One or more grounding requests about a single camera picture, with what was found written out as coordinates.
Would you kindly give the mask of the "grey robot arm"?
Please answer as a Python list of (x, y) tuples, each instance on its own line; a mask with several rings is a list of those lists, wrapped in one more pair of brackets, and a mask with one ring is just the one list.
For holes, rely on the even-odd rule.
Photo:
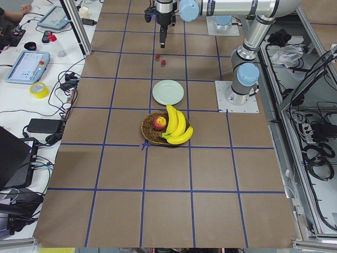
[(215, 17), (215, 23), (219, 27), (225, 27), (232, 24), (232, 15), (217, 15)]
[(165, 47), (167, 27), (171, 24), (176, 10), (186, 22), (198, 16), (254, 15), (254, 21), (244, 42), (234, 50), (231, 61), (234, 80), (227, 90), (230, 100), (246, 98), (259, 78), (259, 69), (252, 63), (255, 52), (265, 38), (275, 19), (296, 10), (301, 1), (155, 1), (151, 6), (160, 24), (160, 44)]

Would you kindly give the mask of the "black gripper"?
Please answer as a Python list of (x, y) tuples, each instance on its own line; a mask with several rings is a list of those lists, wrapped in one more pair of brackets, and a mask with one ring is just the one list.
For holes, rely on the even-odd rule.
[(175, 26), (176, 16), (175, 11), (171, 11), (169, 13), (160, 13), (156, 12), (156, 21), (161, 26), (160, 27), (160, 47), (165, 48), (165, 42), (167, 37), (167, 26), (170, 24)]

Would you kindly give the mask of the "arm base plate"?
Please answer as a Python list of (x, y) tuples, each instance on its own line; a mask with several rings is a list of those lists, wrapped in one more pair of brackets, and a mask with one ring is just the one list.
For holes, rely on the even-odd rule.
[(219, 27), (215, 23), (214, 16), (208, 16), (206, 18), (208, 35), (214, 36), (240, 36), (239, 23), (237, 19), (233, 16), (232, 24), (225, 27)]
[(259, 113), (259, 107), (251, 88), (249, 94), (238, 95), (232, 90), (232, 81), (215, 81), (218, 111), (221, 113)]

